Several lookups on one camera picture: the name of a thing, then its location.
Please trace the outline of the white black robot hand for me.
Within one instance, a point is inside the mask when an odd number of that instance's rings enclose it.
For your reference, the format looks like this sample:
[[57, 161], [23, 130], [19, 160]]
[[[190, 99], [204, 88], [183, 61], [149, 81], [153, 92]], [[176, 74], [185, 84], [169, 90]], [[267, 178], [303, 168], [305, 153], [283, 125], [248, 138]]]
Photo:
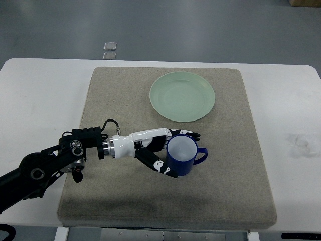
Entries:
[[175, 136], [187, 137], [194, 144], [200, 140], [200, 134], [183, 129], [157, 128], [131, 133], [128, 136], [113, 135], [103, 140], [103, 150], [106, 156], [116, 159], [131, 156], [153, 171], [177, 178], [183, 172], [174, 170], [173, 161], [168, 164], [157, 156], [157, 152], [167, 150], [168, 141]]

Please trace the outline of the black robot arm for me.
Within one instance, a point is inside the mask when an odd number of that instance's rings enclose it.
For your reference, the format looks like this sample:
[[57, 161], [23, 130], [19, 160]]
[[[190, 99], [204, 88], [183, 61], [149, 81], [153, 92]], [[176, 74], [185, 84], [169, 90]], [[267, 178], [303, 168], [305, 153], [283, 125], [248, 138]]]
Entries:
[[42, 198], [64, 173], [72, 174], [76, 183], [82, 181], [87, 160], [86, 150], [96, 148], [99, 159], [107, 154], [108, 134], [105, 127], [72, 129], [62, 134], [55, 146], [26, 155], [19, 166], [1, 176], [1, 211], [21, 200]]

